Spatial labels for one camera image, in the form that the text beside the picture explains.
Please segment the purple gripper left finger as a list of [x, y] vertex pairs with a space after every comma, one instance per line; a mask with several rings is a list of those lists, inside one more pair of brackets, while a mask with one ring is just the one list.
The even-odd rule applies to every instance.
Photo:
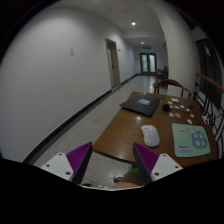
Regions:
[[42, 169], [75, 184], [80, 184], [91, 154], [92, 143], [88, 142], [69, 153], [59, 152], [46, 162]]

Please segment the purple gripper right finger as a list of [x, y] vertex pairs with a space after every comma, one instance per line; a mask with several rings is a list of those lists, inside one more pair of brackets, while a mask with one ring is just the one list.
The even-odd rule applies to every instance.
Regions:
[[133, 143], [133, 154], [144, 185], [182, 169], [168, 154], [157, 154], [139, 143]]

